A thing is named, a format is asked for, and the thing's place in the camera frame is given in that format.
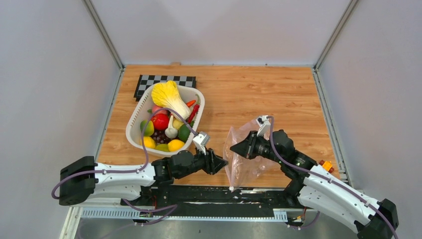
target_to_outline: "robotic arm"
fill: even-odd
[[[285,191],[293,203],[327,214],[352,229],[360,239],[392,237],[393,231],[375,210],[381,212],[395,230],[399,222],[394,203],[388,199],[379,202],[338,180],[315,160],[296,150],[293,141],[279,130],[273,132],[272,140],[283,162],[274,152],[271,142],[263,137],[271,126],[267,116],[257,118],[257,122],[260,129],[251,131],[244,141],[233,145],[231,151],[246,159],[262,156],[279,163],[282,172],[292,180]]]
[[[144,165],[116,166],[95,163],[86,156],[60,171],[63,180],[77,173],[60,186],[59,204],[70,206],[92,198],[121,198],[129,201],[142,196],[141,186],[170,185],[174,179],[186,177],[199,170],[214,175],[228,162],[205,147],[209,137],[201,132],[194,137],[196,154],[187,150]]]

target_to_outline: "bunch of grapes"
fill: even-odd
[[[164,130],[161,131],[155,131],[152,135],[151,135],[152,139],[157,143],[157,144],[161,144],[161,143],[169,143],[171,141],[171,138],[167,137]]]

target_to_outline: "white wall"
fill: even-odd
[[[362,0],[321,69],[355,187],[421,238],[422,2]]]
[[[57,238],[50,191],[95,154],[119,72],[80,0],[2,0],[0,35],[0,238]]]
[[[125,64],[313,64],[349,0],[93,0]]]

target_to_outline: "wood grain surface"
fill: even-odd
[[[129,65],[118,91],[98,162],[134,165],[145,162],[143,150],[126,139],[126,125],[137,102],[133,97],[139,75],[196,76],[206,100],[198,130],[211,137],[207,147],[222,155],[231,126],[239,128],[259,115],[273,115],[275,130],[284,129],[297,150],[316,161],[337,164],[310,68]],[[149,156],[150,160],[158,159]],[[286,187],[290,179],[275,166],[244,186]],[[175,184],[229,186],[225,170],[216,175],[200,171]]]

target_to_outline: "gray floor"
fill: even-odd
[[[313,219],[307,213],[307,221]],[[122,219],[82,219],[80,236],[83,239],[100,239],[104,235],[131,220]],[[150,226],[129,226],[113,233],[107,239],[357,239],[355,233],[343,224],[322,215],[314,227],[295,231],[284,223],[253,222],[202,222],[163,221]]]

